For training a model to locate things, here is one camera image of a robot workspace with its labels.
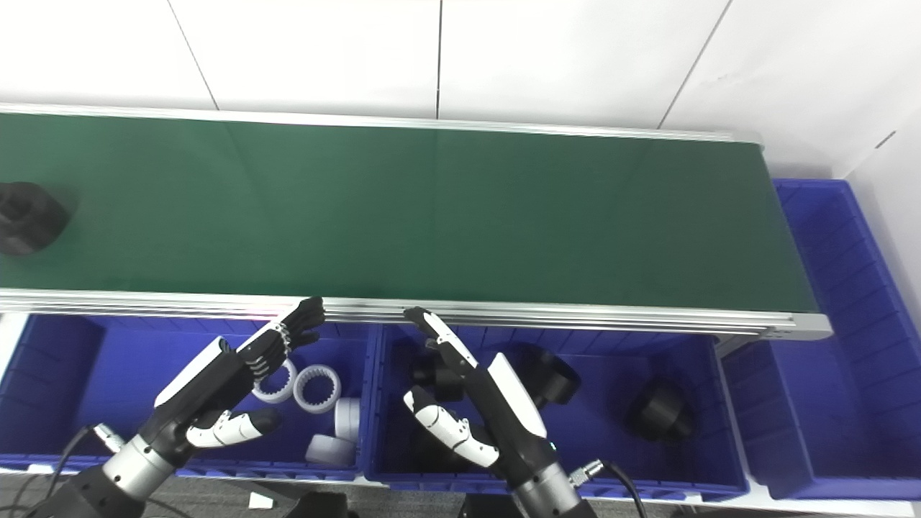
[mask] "black cable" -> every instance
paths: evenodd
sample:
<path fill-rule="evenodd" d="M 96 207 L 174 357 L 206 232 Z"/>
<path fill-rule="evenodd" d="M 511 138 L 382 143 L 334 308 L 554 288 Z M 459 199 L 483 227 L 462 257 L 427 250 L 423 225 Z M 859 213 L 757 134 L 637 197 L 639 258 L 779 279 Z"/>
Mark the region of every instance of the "black cable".
<path fill-rule="evenodd" d="M 614 476 L 621 481 L 621 484 L 624 484 L 624 487 L 627 488 L 630 496 L 634 499 L 636 512 L 639 513 L 639 518 L 646 518 L 646 508 L 643 507 L 643 501 L 639 499 L 639 491 L 636 490 L 636 485 L 634 485 L 633 480 L 617 464 L 603 461 L 601 463 L 604 465 L 605 469 L 613 473 Z"/>
<path fill-rule="evenodd" d="M 61 452 L 61 460 L 58 461 L 58 466 L 54 468 L 54 473 L 52 474 L 52 482 L 48 486 L 48 492 L 45 493 L 45 499 L 48 500 L 52 493 L 54 493 L 54 486 L 57 484 L 57 479 L 61 476 L 61 472 L 64 471 L 64 465 L 67 464 L 67 459 L 70 458 L 71 453 L 74 452 L 74 448 L 83 441 L 83 438 L 87 436 L 88 433 L 93 431 L 91 425 L 86 425 L 77 431 L 74 438 L 70 440 L 69 443 L 64 447 L 64 451 Z"/>
<path fill-rule="evenodd" d="M 149 501 L 150 503 L 154 505 L 162 507 L 163 509 L 166 509 L 169 512 L 172 512 L 173 514 L 178 515 L 180 518 L 192 518 L 187 512 L 180 511 L 179 509 L 176 509 L 175 507 L 169 505 L 166 502 L 162 502 L 156 499 L 147 499 L 147 501 Z"/>
<path fill-rule="evenodd" d="M 19 501 L 22 499 L 22 495 L 26 494 L 26 489 L 29 488 L 29 484 L 31 484 L 31 483 L 34 482 L 36 479 L 41 478 L 41 477 L 42 477 L 42 475 L 33 475 L 33 476 L 29 477 L 25 482 L 23 482 L 23 483 L 22 483 L 22 486 L 19 486 L 19 490 L 16 492 L 16 496 L 13 497 L 13 505 L 6 506 L 6 507 L 3 508 L 3 510 L 2 510 L 2 511 L 9 511 L 9 513 L 6 515 L 6 518 L 13 518 L 13 512 L 14 512 L 14 511 L 17 511 L 17 510 L 21 511 L 21 510 L 22 510 L 22 509 L 20 509 L 20 508 L 22 508 L 22 506 L 19 505 Z"/>

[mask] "blue plastic bin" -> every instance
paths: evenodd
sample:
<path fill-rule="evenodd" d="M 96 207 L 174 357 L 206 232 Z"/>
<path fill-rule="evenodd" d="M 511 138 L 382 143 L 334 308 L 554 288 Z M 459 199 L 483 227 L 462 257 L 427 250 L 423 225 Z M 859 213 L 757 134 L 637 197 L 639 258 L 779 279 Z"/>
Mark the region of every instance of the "blue plastic bin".
<path fill-rule="evenodd" d="M 850 187 L 777 192 L 835 336 L 724 360 L 755 479 L 775 498 L 921 500 L 918 334 Z"/>
<path fill-rule="evenodd" d="M 25 469 L 56 464 L 82 426 L 105 422 L 126 440 L 150 416 L 154 398 L 215 336 L 236 347 L 261 322 L 206 319 L 35 315 L 0 381 L 0 466 Z M 292 354 L 299 369 L 322 363 L 337 371 L 343 397 L 361 397 L 369 408 L 378 366 L 379 325 L 325 324 L 322 340 Z M 281 369 L 267 380 L 283 383 Z M 308 383 L 308 391 L 323 390 Z M 252 394 L 238 409 L 266 406 Z M 278 405 L 283 426 L 272 434 L 227 448 L 202 451 L 180 475 L 352 480 L 366 462 L 370 419 L 362 416 L 356 465 L 307 464 L 304 453 L 316 433 L 333 435 L 332 412 L 308 414 L 293 398 Z M 86 440 L 69 469 L 104 462 L 107 453 Z"/>
<path fill-rule="evenodd" d="M 644 498 L 682 500 L 685 491 L 693 491 L 705 500 L 723 500 L 747 492 L 711 338 L 468 326 L 456 332 L 487 364 L 502 351 L 514 365 L 519 343 L 535 343 L 579 372 L 583 383 L 573 400 L 564 406 L 550 404 L 542 411 L 548 437 L 565 469 L 596 458 L 613 460 L 634 478 Z M 482 469 L 461 474 L 414 471 L 411 441 L 419 425 L 402 396 L 412 385 L 412 363 L 423 354 L 423 343 L 411 326 L 385 328 L 378 387 L 371 400 L 374 417 L 366 477 L 393 489 L 506 491 L 503 482 Z M 655 376 L 674 380 L 688 394 L 697 419 L 691 439 L 667 445 L 626 431 L 627 407 Z M 467 400 L 446 406 L 479 420 Z M 627 496 L 619 482 L 606 477 L 596 478 L 580 491 L 585 496 Z"/>

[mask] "cable connector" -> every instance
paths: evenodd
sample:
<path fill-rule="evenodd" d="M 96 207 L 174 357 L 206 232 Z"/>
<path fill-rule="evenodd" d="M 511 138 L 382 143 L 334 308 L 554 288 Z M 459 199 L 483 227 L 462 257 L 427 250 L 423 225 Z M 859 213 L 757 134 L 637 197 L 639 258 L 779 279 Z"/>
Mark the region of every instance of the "cable connector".
<path fill-rule="evenodd" d="M 93 431 L 96 432 L 96 437 L 99 437 L 99 440 L 106 445 L 106 448 L 109 448 L 109 451 L 112 453 L 118 453 L 124 446 L 124 439 L 122 436 L 115 433 L 115 430 L 109 428 L 105 423 L 99 423 L 93 427 Z"/>
<path fill-rule="evenodd" d="M 574 488 L 578 488 L 594 478 L 602 469 L 604 469 L 604 463 L 600 459 L 593 460 L 570 473 L 569 482 Z"/>

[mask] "silver metal cylinder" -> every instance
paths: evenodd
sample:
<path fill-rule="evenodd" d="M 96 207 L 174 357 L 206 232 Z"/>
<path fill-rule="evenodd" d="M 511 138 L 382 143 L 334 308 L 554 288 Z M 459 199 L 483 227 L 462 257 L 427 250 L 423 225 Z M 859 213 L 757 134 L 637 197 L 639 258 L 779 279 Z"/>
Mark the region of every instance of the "silver metal cylinder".
<path fill-rule="evenodd" d="M 102 472 L 112 483 L 140 501 L 147 500 L 175 470 L 140 435 L 135 435 L 102 465 Z"/>
<path fill-rule="evenodd" d="M 530 518 L 553 518 L 576 507 L 582 497 L 569 482 L 569 475 L 553 463 L 530 480 L 515 489 L 521 507 Z"/>

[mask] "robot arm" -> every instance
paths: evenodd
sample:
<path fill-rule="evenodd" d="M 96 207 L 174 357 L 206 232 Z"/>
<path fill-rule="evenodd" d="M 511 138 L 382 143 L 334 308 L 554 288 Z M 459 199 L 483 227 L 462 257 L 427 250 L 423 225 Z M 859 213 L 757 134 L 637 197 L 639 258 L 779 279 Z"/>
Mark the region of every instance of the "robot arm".
<path fill-rule="evenodd" d="M 456 418 L 418 386 L 403 398 L 416 419 L 457 454 L 505 480 L 530 518 L 593 518 L 595 512 L 560 465 L 541 415 L 505 355 L 496 355 L 484 368 L 434 313 L 412 308 L 404 315 L 435 340 L 445 364 L 463 379 L 485 427 Z"/>
<path fill-rule="evenodd" d="M 222 337 L 202 350 L 157 396 L 153 415 L 102 466 L 71 477 L 30 518 L 139 517 L 145 502 L 196 451 L 262 437 L 281 424 L 273 408 L 234 413 L 255 383 L 275 372 L 295 347 L 319 339 L 323 301 L 302 300 L 236 350 Z"/>

